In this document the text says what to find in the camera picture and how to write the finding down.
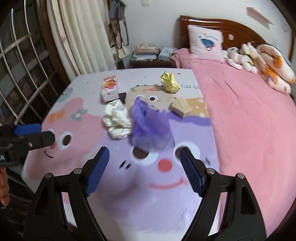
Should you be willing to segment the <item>person's left hand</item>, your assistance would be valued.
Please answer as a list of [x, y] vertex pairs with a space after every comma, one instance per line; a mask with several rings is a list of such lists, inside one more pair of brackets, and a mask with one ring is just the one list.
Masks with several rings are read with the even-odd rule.
[[0, 200], [4, 206], [8, 206], [10, 203], [8, 175], [6, 168], [0, 168], [0, 171]]

